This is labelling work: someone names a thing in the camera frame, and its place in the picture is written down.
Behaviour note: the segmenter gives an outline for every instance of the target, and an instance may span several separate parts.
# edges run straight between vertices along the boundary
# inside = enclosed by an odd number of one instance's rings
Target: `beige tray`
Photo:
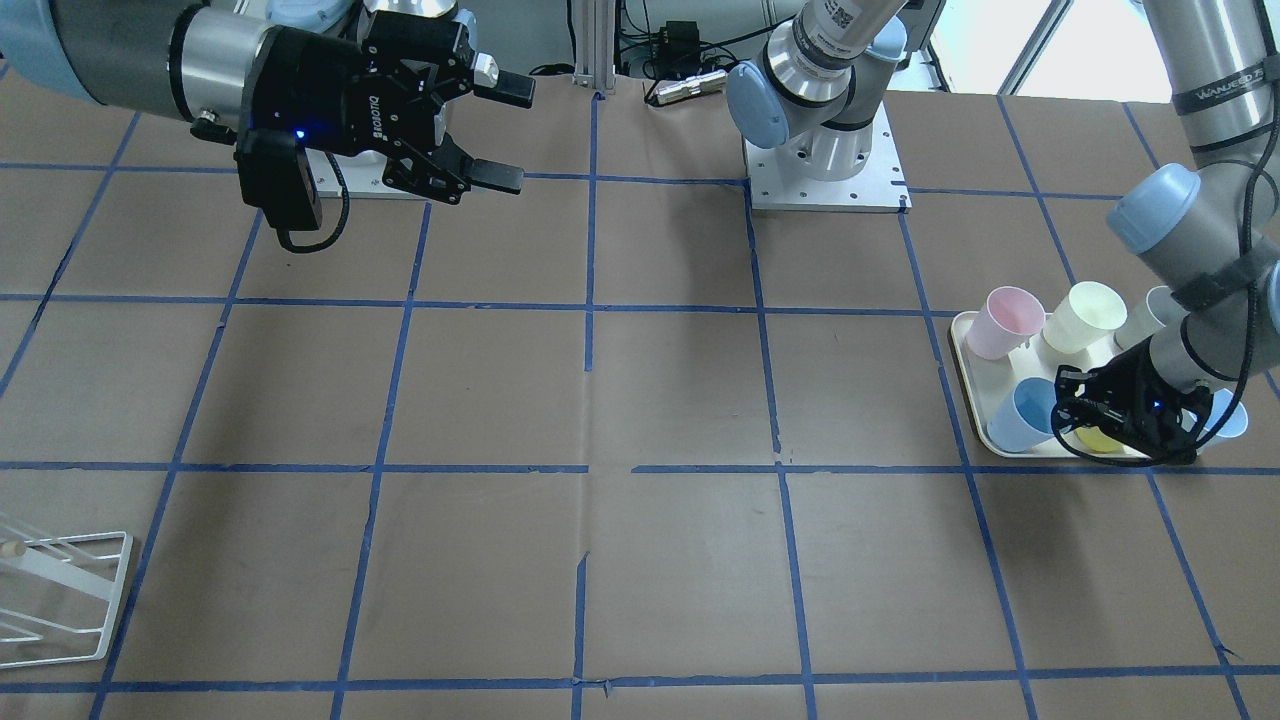
[[[965,334],[978,316],[975,311],[960,313],[951,320],[951,351],[956,356],[956,366],[960,368],[960,382],[964,386],[965,398],[969,401],[969,415],[973,418],[974,432],[978,439],[988,450],[1001,457],[1018,459],[1046,459],[1046,457],[1074,457],[1062,448],[1056,439],[1047,439],[1024,452],[1009,452],[996,447],[987,434],[987,421],[1000,407],[1000,402],[1012,392],[1014,387],[1027,378],[1044,378],[1052,380],[1057,374],[1059,365],[1074,365],[1082,370],[1089,370],[1106,365],[1115,357],[1120,348],[1108,334],[1107,337],[1085,347],[1080,352],[1066,355],[1046,345],[1039,334],[1029,342],[1014,348],[1006,357],[1000,360],[986,360],[978,357],[965,343]],[[1091,455],[1096,452],[1087,450],[1076,438],[1075,433],[1066,436],[1073,447],[1084,450]],[[1146,457],[1128,447],[1119,452],[1107,452],[1101,457]]]

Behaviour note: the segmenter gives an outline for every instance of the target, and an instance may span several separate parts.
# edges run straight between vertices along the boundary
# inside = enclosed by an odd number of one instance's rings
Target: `pink cup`
[[[1020,287],[997,287],[987,296],[965,341],[978,357],[1000,360],[1044,327],[1044,306]]]

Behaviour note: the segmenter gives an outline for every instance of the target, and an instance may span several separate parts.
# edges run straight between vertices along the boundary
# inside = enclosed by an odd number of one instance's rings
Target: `robotiq logo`
[[[369,96],[369,119],[374,123],[374,137],[385,141],[387,136],[383,135],[381,99],[376,95]]]
[[[1197,90],[1196,97],[1201,100],[1210,100],[1212,97],[1217,97],[1219,95],[1225,95],[1228,92],[1231,92],[1233,90],[1243,90],[1253,85],[1254,82],[1261,81],[1265,77],[1265,74],[1266,73],[1263,73],[1261,68],[1253,72],[1244,70],[1235,78],[1231,78],[1229,81],[1224,78],[1224,82],[1219,85],[1210,85]]]

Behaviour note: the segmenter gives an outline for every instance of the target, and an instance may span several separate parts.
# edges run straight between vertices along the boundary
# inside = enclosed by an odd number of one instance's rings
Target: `cable connector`
[[[652,104],[662,108],[664,105],[671,105],[672,102],[680,102],[681,100],[710,95],[712,92],[723,90],[727,83],[728,73],[724,70],[714,70],[700,76],[692,76],[659,90],[653,96]]]

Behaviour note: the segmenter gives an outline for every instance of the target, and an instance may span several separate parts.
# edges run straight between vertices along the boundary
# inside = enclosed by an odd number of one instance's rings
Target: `cup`
[[[1133,306],[1129,319],[1116,331],[1116,345],[1129,350],[1143,340],[1162,331],[1187,315],[1187,309],[1174,300],[1174,291],[1167,284],[1147,291],[1147,297]]]
[[[1204,423],[1204,430],[1201,433],[1201,437],[1204,437],[1204,434],[1207,434],[1208,430],[1213,429],[1213,425],[1216,425],[1217,421],[1222,418],[1222,413],[1226,411],[1226,406],[1230,402],[1231,402],[1230,389],[1222,388],[1213,393],[1213,409],[1208,414],[1208,421]],[[1249,413],[1244,409],[1244,402],[1240,402],[1239,405],[1235,406],[1235,413],[1231,413],[1231,419],[1228,420],[1226,424],[1222,425],[1222,429],[1219,430],[1216,436],[1213,436],[1213,439],[1206,442],[1201,450],[1208,450],[1210,447],[1213,447],[1220,442],[1238,438],[1243,436],[1244,432],[1248,429],[1249,429]]]
[[[1044,306],[1020,287],[997,287],[965,334],[969,350],[986,360],[1000,360],[1044,327]]]
[[[1124,447],[1123,445],[1120,445],[1120,441],[1103,433],[1098,428],[1092,428],[1092,427],[1075,428],[1075,438],[1079,439],[1084,447],[1100,455],[1120,452],[1120,450]]]
[[[1057,395],[1052,380],[1027,378],[987,421],[987,437],[1005,452],[1023,452],[1053,437],[1050,416]]]
[[[1071,286],[1044,322],[1041,337],[1053,350],[1073,355],[1124,324],[1129,311],[1116,291],[1093,281]]]

